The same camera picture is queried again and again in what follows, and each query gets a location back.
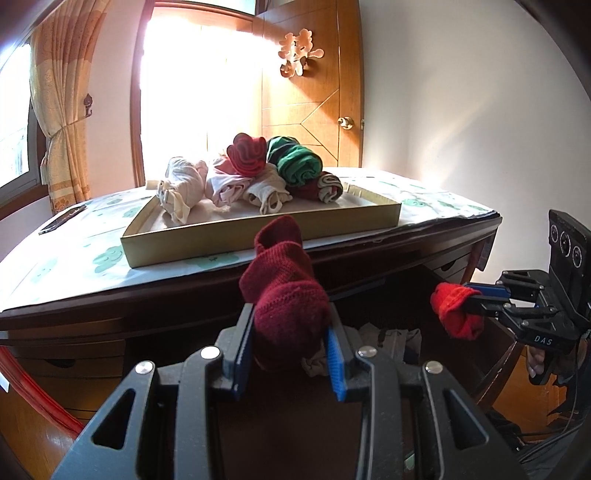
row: cardboard box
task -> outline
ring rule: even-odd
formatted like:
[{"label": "cardboard box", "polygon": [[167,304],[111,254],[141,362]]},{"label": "cardboard box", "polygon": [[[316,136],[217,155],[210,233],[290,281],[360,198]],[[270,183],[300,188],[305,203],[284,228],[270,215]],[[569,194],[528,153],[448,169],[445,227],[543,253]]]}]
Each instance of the cardboard box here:
[{"label": "cardboard box", "polygon": [[154,197],[129,224],[121,245],[129,266],[135,268],[253,248],[257,232],[286,214],[297,221],[304,240],[398,225],[398,202],[355,185],[344,183],[343,188],[343,196],[335,203],[294,199],[273,215],[260,215],[258,207],[247,202],[217,209],[211,201],[202,200],[182,226],[173,226]]}]

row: white tablecloth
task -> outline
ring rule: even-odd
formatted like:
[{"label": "white tablecloth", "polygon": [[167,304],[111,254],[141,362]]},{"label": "white tablecloth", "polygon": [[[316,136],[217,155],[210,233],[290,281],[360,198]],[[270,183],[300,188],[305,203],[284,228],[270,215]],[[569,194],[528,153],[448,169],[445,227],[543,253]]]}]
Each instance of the white tablecloth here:
[{"label": "white tablecloth", "polygon": [[[365,168],[328,168],[346,182],[402,203],[399,227],[437,219],[476,218],[488,207],[418,181]],[[130,268],[120,237],[153,193],[144,188],[92,199],[87,209],[53,232],[43,225],[0,262],[0,312],[6,309],[148,283],[250,262],[253,250]],[[338,244],[388,230],[304,242],[306,249]]]}]

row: window sill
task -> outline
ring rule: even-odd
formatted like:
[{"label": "window sill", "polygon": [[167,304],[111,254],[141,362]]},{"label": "window sill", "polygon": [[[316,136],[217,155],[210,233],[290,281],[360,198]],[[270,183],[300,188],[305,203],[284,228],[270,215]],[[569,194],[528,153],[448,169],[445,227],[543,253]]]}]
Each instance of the window sill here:
[{"label": "window sill", "polygon": [[13,197],[8,203],[0,205],[0,220],[48,195],[47,185],[35,185],[26,192]]}]

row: camera lens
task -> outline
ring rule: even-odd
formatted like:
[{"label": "camera lens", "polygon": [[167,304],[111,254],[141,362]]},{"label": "camera lens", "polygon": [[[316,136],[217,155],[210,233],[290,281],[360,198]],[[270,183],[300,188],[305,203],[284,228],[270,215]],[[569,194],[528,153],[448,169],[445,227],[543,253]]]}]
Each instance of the camera lens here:
[{"label": "camera lens", "polygon": [[573,248],[573,265],[576,268],[579,268],[581,266],[582,262],[583,262],[583,255],[581,254],[581,249],[575,245],[575,247]]},{"label": "camera lens", "polygon": [[562,232],[560,234],[560,249],[565,257],[569,256],[570,253],[570,237],[568,233]]},{"label": "camera lens", "polygon": [[558,241],[558,228],[554,224],[552,224],[550,227],[550,238],[552,239],[553,243]]}]

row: green sock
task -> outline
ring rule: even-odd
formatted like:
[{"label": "green sock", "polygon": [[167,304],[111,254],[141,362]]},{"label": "green sock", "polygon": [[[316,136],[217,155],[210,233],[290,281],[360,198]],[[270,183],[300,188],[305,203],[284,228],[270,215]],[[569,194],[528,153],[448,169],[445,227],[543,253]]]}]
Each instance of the green sock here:
[{"label": "green sock", "polygon": [[291,187],[301,187],[322,172],[322,160],[293,137],[273,137],[267,142],[267,161]]}]

